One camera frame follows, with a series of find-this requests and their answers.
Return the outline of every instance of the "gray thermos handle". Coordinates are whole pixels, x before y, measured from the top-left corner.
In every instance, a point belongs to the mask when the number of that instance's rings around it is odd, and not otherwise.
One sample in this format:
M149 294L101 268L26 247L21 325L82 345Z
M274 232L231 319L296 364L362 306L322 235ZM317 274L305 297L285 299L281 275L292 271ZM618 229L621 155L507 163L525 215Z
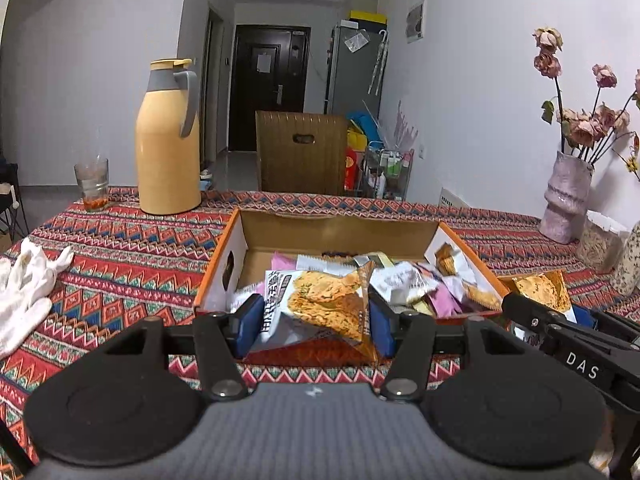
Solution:
M183 70L174 74L175 80L180 85L180 89L186 86L187 91L187 113L184 115L184 122L180 130L180 137L189 137L193 128L193 121L198 111L198 101L200 100L200 88L198 88L198 75L191 70Z

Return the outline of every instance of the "doorway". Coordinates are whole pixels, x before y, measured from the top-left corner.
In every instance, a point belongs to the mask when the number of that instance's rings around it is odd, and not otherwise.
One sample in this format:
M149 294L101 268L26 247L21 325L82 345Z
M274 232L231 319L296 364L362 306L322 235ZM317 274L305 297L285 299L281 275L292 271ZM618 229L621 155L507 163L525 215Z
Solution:
M254 152L255 112L302 112L309 27L238 25L229 107L229 151Z
M220 67L222 66L225 22L209 9L202 49L200 82L200 167L206 168L218 153Z

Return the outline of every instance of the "patterned tablecloth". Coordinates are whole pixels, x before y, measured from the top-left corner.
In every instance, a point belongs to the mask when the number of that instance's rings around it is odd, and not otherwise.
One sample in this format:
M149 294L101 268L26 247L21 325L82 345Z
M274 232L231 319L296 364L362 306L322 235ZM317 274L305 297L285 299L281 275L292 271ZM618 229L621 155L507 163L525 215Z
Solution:
M118 330L149 314L165 324L187 324L191 303L233 208L299 214L340 214L373 218L443 220L500 274L564 270L575 304L608 308L640 319L640 296L616 297L606 276L597 276L574 257L575 245L562 246L543 237L538 219L481 209L314 195L262 192L211 192L201 207L175 216L156 217L140 210L134 188L112 188L110 208L87 213L81 203L46 222L30 236L56 256L72 245L72 267L58 277L51 294L53 311L22 347L1 363L0 416L34 457L22 423L28 395L49 376L96 348ZM10 251L16 257L19 246ZM238 365L248 384L257 381L351 382L378 386L387 368L281 368ZM170 370L194 387L192 356L174 357ZM458 370L457 360L433 364L431 386ZM15 478L4 455L2 478Z

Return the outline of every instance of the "glass jar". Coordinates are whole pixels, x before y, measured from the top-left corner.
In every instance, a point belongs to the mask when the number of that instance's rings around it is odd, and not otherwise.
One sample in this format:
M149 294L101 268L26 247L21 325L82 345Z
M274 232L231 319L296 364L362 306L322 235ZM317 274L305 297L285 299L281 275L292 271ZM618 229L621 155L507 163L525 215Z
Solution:
M588 211L575 256L596 272L611 272L626 237L628 231L623 225L600 213Z

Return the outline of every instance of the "black circular pad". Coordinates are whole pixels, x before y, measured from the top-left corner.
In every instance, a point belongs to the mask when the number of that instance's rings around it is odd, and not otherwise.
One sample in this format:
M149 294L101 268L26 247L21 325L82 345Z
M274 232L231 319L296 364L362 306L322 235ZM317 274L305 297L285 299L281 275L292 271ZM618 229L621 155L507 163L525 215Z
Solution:
M98 377L63 374L46 381L28 399L25 423L39 454L113 467L176 446L203 409L199 394L169 372L101 365Z
M602 396L551 359L517 361L463 370L442 383L426 404L433 430L459 452L497 466L587 460L604 425Z

